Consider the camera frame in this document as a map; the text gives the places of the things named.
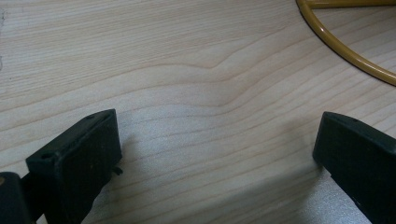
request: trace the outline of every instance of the curved yellow wire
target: curved yellow wire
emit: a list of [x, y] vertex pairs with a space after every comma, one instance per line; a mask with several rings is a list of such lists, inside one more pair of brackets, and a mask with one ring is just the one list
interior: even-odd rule
[[312, 12], [312, 8], [395, 6], [395, 0], [297, 0], [297, 5], [309, 26], [331, 49], [364, 72], [396, 86], [396, 74], [368, 61], [348, 48], [332, 35]]

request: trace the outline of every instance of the wood grain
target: wood grain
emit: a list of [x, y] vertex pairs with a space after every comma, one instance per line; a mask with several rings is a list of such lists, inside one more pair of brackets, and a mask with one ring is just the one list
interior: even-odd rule
[[[0, 171], [25, 175], [24, 159], [80, 118], [118, 111], [124, 174], [84, 223], [346, 223], [332, 218], [340, 202], [320, 203], [332, 197], [311, 158], [322, 112], [396, 136], [395, 88], [328, 49], [294, 1], [0, 8]], [[396, 70], [395, 7], [316, 14]]]

